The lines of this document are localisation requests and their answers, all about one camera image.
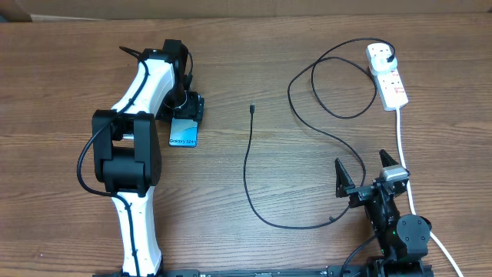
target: table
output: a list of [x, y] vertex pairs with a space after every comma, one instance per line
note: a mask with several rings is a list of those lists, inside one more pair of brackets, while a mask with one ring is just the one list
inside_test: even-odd
[[[0, 275], [90, 276], [123, 262], [115, 208], [85, 192], [75, 165], [97, 108], [116, 103], [136, 73], [119, 45], [142, 50], [181, 39], [194, 56], [194, 89], [205, 98], [196, 149], [167, 146], [158, 123], [163, 174], [155, 224], [166, 269], [294, 269], [341, 264], [371, 234], [362, 208], [322, 229], [274, 229], [258, 220], [242, 182], [249, 105], [256, 104], [248, 160], [251, 197], [267, 219], [313, 225], [336, 216], [334, 160], [355, 182], [361, 167], [340, 143], [303, 126], [288, 106], [289, 81], [330, 47], [378, 37], [397, 48], [410, 103], [403, 140], [415, 205], [465, 275], [492, 274], [492, 17], [490, 14], [212, 18], [0, 25]], [[336, 55], [367, 66], [358, 42]], [[351, 115], [371, 99], [367, 76], [339, 61], [317, 67], [321, 99]], [[379, 96], [362, 116], [327, 114], [309, 76], [293, 101], [312, 125], [354, 146], [371, 180], [378, 151], [397, 158], [395, 118]], [[96, 182], [92, 155], [83, 168]], [[397, 199], [407, 214], [406, 195]], [[377, 255], [371, 244], [353, 263]], [[453, 276], [429, 242], [424, 260]]]

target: white power cord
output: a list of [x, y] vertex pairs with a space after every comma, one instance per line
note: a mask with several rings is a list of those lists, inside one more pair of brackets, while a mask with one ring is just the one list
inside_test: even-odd
[[[400, 162], [401, 165], [404, 168], [407, 168], [407, 165], [405, 164], [405, 157], [403, 156], [403, 147], [401, 146], [401, 117], [400, 117], [400, 108], [396, 108], [396, 113], [397, 113], [397, 145], [398, 145], [398, 154], [400, 155]], [[410, 185], [410, 180], [407, 183], [407, 195], [408, 195], [408, 205], [410, 206], [410, 211], [413, 215], [416, 215], [417, 212], [415, 211], [415, 206], [414, 206], [414, 197], [412, 196], [412, 189]], [[440, 242], [440, 240], [437, 238], [437, 236], [433, 233], [430, 232], [431, 238], [436, 242], [437, 246], [439, 246], [440, 250], [443, 251], [443, 253], [446, 255], [447, 259], [453, 266], [454, 270], [458, 274], [458, 276], [463, 277], [463, 273], [461, 273], [460, 268], [458, 267], [457, 263], [454, 261], [453, 257], [451, 257], [451, 254], [446, 250], [444, 245]]]

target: white power strip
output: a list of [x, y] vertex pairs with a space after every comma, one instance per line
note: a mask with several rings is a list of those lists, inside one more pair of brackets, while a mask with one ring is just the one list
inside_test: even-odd
[[[403, 154], [403, 146], [401, 143], [401, 117], [400, 108], [408, 103], [407, 93], [401, 81], [400, 74], [397, 70], [396, 62], [387, 62], [387, 57], [391, 55], [390, 47], [384, 43], [373, 43], [369, 45], [366, 49], [367, 60], [369, 61], [369, 68], [372, 75], [374, 76], [374, 81], [376, 82], [377, 91], [381, 97], [381, 102], [383, 104], [384, 110], [395, 111], [397, 114], [397, 147], [398, 154], [400, 156], [401, 165], [406, 168], [405, 157]], [[414, 198], [412, 196], [411, 183], [408, 181], [407, 184], [407, 195], [408, 195], [408, 205], [410, 206], [410, 211], [413, 215], [416, 215], [414, 206]], [[440, 242], [437, 236], [431, 232], [431, 238], [436, 242], [439, 248], [446, 255], [447, 259], [450, 261], [454, 270], [459, 277], [463, 277], [460, 268], [454, 261], [451, 254], [446, 250], [444, 245]]]

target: wooden table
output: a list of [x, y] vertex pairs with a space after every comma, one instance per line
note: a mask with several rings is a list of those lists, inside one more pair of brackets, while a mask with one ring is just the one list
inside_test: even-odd
[[[344, 209], [334, 196], [334, 160], [355, 182], [361, 167], [340, 143], [303, 126], [286, 88], [304, 67], [345, 40], [394, 43], [410, 103], [403, 137], [415, 204], [433, 223], [465, 275], [492, 275], [492, 17], [490, 14], [327, 16], [250, 19], [70, 22], [0, 25], [0, 275], [90, 276], [120, 269], [115, 208], [90, 195], [75, 165], [97, 108], [111, 108], [135, 77], [119, 45], [159, 48], [181, 39], [193, 52], [194, 88], [205, 98], [196, 149], [167, 146], [158, 124], [163, 174], [155, 223], [166, 269], [294, 269], [341, 264], [371, 234], [363, 209], [312, 231], [274, 229], [258, 220], [244, 194], [242, 165], [249, 105], [256, 103], [248, 164], [251, 196], [267, 219], [313, 225]], [[367, 43], [336, 54], [367, 66]], [[342, 115], [374, 92], [367, 76], [338, 61], [317, 67], [321, 99]], [[312, 125], [353, 145], [371, 180], [377, 152], [397, 158], [395, 118], [379, 96], [362, 116], [327, 114], [309, 76], [293, 86], [297, 110]], [[95, 181], [91, 154], [83, 168]], [[406, 195], [397, 199], [407, 214]], [[353, 263], [377, 255], [377, 243]], [[429, 242], [436, 276], [454, 272]]]

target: power strip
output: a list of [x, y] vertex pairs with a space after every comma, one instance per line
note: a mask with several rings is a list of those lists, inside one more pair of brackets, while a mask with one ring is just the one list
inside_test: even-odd
[[390, 47], [384, 43], [373, 43], [366, 49], [369, 69], [374, 76], [385, 111], [394, 111], [408, 103], [407, 93], [398, 73], [397, 59], [387, 62], [390, 55]]

